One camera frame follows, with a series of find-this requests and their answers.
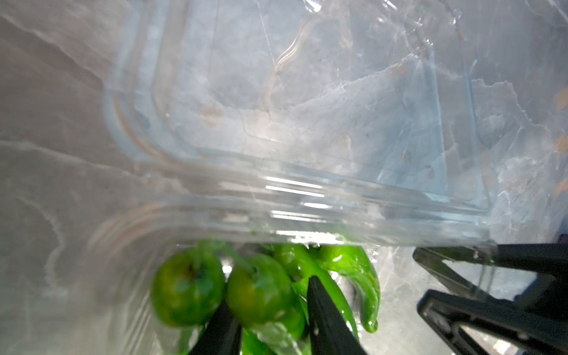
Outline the green peppers bunch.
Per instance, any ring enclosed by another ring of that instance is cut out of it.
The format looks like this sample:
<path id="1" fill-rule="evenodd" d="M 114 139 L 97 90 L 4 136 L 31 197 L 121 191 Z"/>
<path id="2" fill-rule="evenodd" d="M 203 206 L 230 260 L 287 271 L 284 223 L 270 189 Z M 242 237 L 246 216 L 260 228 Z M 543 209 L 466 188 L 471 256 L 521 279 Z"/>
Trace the green peppers bunch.
<path id="1" fill-rule="evenodd" d="M 180 328 L 180 354 L 189 354 L 223 301 L 242 326 L 241 354 L 312 354 L 307 306 L 312 276 L 358 342 L 359 325 L 377 330 L 380 283 L 358 246 L 277 243 L 244 257 L 226 243 L 201 241 L 158 268 L 150 300 L 164 325 Z"/>

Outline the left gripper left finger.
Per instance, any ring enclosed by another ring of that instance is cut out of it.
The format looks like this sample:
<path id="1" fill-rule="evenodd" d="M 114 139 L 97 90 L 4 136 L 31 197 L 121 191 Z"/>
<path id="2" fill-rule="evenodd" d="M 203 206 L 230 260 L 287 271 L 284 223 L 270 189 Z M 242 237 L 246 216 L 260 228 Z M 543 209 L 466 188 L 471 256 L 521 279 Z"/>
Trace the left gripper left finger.
<path id="1" fill-rule="evenodd" d="M 223 301 L 189 355 L 240 355 L 243 329 Z"/>

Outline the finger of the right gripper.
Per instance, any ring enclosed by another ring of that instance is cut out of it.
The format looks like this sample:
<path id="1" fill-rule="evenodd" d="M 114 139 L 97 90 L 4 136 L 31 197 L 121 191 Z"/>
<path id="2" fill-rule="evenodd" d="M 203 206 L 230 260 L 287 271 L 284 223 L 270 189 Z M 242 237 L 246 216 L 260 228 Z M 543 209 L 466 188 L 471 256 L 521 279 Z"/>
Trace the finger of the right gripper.
<path id="1" fill-rule="evenodd" d="M 413 259 L 434 276 L 451 294 L 498 302 L 486 291 L 466 280 L 446 261 L 516 269 L 537 273 L 537 278 L 516 296 L 518 306 L 567 305 L 567 244 L 499 244 L 485 252 L 480 248 L 416 248 Z"/>
<path id="2" fill-rule="evenodd" d="M 495 303 L 429 290 L 419 316 L 455 354 L 486 354 L 465 327 L 505 340 L 531 354 L 566 354 L 567 323 Z"/>

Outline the clear clamshell container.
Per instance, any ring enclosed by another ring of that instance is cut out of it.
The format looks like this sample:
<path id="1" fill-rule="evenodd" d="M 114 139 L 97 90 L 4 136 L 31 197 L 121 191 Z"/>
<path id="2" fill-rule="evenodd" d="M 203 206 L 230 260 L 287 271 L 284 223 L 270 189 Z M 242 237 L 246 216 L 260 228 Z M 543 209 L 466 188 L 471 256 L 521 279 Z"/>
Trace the clear clamshell container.
<path id="1" fill-rule="evenodd" d="M 544 243 L 567 226 L 565 1 L 132 1 L 104 113 L 180 192 L 90 238 L 72 354 L 171 354 L 149 301 L 199 239 L 363 242 L 376 354 L 448 353 L 414 309 L 420 246 Z"/>

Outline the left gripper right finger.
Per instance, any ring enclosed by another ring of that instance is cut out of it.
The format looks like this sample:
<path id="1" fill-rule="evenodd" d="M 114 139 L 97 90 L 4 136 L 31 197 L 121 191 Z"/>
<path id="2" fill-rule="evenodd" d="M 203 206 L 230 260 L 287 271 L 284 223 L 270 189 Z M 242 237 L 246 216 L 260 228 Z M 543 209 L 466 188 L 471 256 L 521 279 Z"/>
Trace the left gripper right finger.
<path id="1" fill-rule="evenodd" d="M 312 354 L 367 355 L 317 276 L 309 279 L 307 306 Z"/>

